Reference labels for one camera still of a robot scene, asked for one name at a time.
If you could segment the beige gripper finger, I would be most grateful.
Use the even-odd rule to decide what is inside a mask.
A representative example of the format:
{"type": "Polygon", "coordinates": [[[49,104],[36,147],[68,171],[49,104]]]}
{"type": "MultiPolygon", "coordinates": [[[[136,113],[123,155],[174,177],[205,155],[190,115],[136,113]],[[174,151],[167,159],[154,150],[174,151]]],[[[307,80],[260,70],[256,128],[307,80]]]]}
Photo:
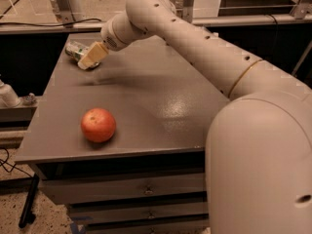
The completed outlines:
{"type": "Polygon", "coordinates": [[[108,55],[108,49],[102,42],[94,42],[87,52],[78,61],[78,66],[81,69],[88,69],[96,66],[108,55]]]}

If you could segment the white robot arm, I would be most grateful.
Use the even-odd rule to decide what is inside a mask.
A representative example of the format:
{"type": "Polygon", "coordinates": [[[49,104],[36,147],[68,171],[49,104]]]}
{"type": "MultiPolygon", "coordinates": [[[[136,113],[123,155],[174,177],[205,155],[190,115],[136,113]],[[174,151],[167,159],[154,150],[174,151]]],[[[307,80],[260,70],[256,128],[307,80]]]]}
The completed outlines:
{"type": "Polygon", "coordinates": [[[312,234],[312,99],[308,86],[176,16],[168,0],[126,0],[79,66],[152,35],[163,38],[229,103],[206,140],[212,234],[312,234]]]}

